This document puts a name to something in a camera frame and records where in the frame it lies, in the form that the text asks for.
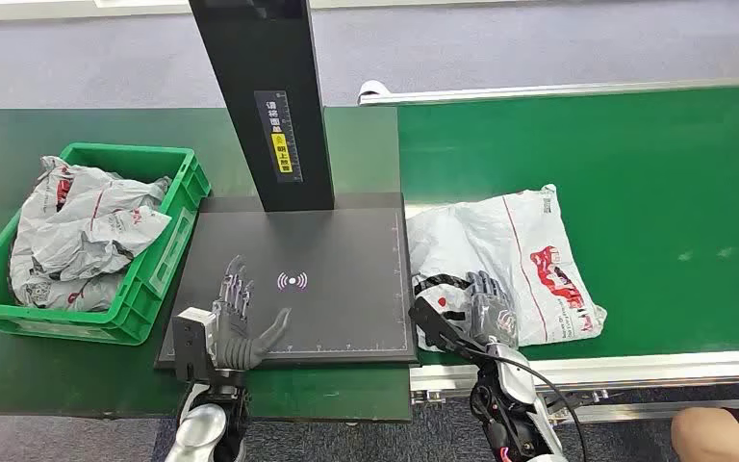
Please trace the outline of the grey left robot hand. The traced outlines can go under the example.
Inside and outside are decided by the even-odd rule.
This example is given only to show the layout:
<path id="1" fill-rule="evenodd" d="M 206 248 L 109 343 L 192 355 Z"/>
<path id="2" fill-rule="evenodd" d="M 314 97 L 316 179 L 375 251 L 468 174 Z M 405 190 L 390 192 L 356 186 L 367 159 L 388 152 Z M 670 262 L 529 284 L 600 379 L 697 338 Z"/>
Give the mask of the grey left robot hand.
<path id="1" fill-rule="evenodd" d="M 217 341 L 214 350 L 215 365 L 219 369 L 249 371 L 258 367 L 268 351 L 283 337 L 288 328 L 292 309 L 279 310 L 275 320 L 259 336 L 248 328 L 248 309 L 254 281 L 246 275 L 241 255 L 227 265 L 212 312 L 217 315 Z"/>

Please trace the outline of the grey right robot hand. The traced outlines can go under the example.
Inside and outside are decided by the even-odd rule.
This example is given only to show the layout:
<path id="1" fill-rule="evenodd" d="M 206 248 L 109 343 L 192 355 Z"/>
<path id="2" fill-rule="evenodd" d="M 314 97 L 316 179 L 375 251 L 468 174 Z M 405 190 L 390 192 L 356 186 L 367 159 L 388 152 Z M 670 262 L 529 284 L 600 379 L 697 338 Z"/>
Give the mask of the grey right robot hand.
<path id="1" fill-rule="evenodd" d="M 491 343 L 519 347 L 518 317 L 512 297 L 489 273 L 469 271 L 471 282 L 470 336 L 485 346 Z"/>

